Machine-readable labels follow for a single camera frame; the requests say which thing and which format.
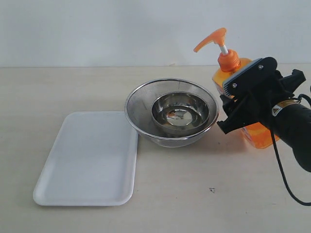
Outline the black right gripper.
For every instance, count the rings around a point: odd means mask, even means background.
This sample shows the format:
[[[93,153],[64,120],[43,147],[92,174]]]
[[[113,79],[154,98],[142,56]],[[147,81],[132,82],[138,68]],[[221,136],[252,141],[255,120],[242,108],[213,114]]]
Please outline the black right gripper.
[[[292,101],[294,91],[306,81],[303,71],[293,69],[289,76],[282,76],[276,70],[260,84],[239,97],[220,95],[226,120],[217,125],[228,134],[253,123],[261,123],[269,129],[293,129],[294,105],[274,108],[282,101]]]

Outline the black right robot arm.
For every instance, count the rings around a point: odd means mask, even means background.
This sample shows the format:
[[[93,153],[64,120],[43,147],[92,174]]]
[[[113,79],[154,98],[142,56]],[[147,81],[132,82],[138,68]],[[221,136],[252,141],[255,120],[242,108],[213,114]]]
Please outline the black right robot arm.
[[[293,150],[298,164],[311,170],[311,110],[294,100],[294,91],[306,80],[294,69],[282,77],[275,68],[247,69],[224,82],[221,95],[227,115],[218,125],[224,133],[261,123]]]

